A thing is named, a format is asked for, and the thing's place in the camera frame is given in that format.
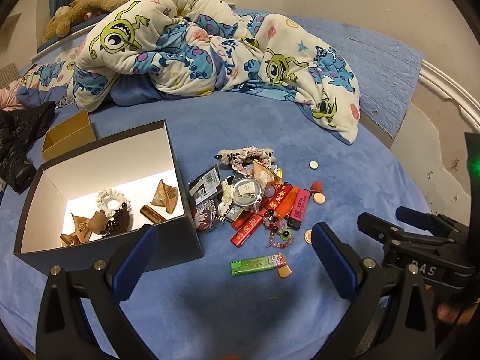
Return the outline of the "person's right hand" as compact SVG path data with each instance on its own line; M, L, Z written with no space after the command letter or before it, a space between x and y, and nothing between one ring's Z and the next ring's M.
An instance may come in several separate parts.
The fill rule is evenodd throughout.
M430 285L425 286L426 293L430 300L430 305L436 319L442 323L449 325L468 325L476 309L479 306L479 300L464 308L459 306L452 306L448 303L438 303L435 300L435 294Z

